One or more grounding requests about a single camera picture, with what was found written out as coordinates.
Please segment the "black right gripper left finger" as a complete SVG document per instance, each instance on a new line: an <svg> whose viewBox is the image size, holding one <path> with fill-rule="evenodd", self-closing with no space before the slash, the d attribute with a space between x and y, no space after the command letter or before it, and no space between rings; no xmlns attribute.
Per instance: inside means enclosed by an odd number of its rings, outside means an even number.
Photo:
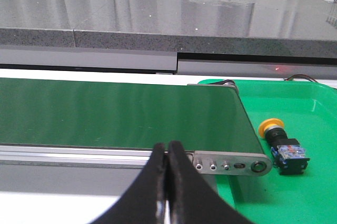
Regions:
<svg viewBox="0 0 337 224"><path fill-rule="evenodd" d="M164 223L166 158L155 144L142 171L121 198L93 223Z"/></svg>

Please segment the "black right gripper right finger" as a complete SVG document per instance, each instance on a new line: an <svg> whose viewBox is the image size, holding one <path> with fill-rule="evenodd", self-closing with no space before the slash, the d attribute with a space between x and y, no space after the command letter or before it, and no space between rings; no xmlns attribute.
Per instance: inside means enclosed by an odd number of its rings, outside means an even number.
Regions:
<svg viewBox="0 0 337 224"><path fill-rule="evenodd" d="M179 141L169 143L168 161L171 223L251 223L207 184Z"/></svg>

